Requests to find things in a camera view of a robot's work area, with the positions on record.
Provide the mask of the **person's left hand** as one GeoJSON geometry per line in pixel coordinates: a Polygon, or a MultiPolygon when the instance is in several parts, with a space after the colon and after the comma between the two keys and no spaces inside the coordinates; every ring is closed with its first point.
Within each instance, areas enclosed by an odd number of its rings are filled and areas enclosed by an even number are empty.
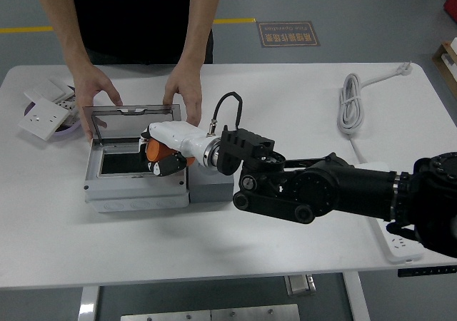
{"type": "Polygon", "coordinates": [[[181,59],[171,72],[163,97],[164,105],[171,105],[176,94],[183,99],[186,108],[186,121],[198,126],[201,121],[201,64],[181,59]]]}

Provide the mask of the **person's right hand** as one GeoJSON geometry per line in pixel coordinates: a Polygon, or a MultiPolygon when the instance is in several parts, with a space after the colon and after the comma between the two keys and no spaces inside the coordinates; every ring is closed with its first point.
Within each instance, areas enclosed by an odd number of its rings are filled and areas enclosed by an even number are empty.
{"type": "Polygon", "coordinates": [[[75,85],[76,105],[79,110],[81,127],[88,142],[91,142],[93,133],[84,113],[85,107],[94,105],[94,97],[104,91],[115,106],[122,106],[123,102],[117,89],[108,76],[97,67],[89,64],[72,73],[75,85]]]}

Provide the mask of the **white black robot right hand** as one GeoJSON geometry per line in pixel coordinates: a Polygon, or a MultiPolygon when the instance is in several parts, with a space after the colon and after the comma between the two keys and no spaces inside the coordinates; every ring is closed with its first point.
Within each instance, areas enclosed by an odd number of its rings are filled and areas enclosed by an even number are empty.
{"type": "Polygon", "coordinates": [[[177,173],[194,161],[215,170],[218,149],[218,137],[185,121],[151,123],[139,139],[139,153],[148,169],[159,177],[177,173]]]}

